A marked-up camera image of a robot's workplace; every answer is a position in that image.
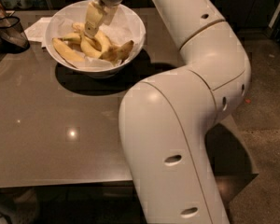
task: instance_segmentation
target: floor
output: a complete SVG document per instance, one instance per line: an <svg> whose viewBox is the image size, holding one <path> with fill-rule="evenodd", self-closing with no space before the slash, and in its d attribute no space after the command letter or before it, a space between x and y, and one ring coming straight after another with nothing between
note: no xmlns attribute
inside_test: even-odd
<svg viewBox="0 0 280 224"><path fill-rule="evenodd" d="M233 119L258 174L233 179L235 186L245 184L226 207L231 224L280 224L280 44L259 31L238 36L251 59L252 81ZM146 223L131 182L35 190L35 224Z"/></svg>

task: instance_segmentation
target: robotic arm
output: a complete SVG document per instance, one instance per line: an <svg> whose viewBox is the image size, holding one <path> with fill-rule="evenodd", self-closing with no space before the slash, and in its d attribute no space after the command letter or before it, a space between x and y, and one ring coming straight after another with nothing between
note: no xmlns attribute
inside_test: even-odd
<svg viewBox="0 0 280 224"><path fill-rule="evenodd" d="M185 65L142 80L121 103L137 194L147 223L229 223L204 137L243 101L249 60L209 0L153 1Z"/></svg>

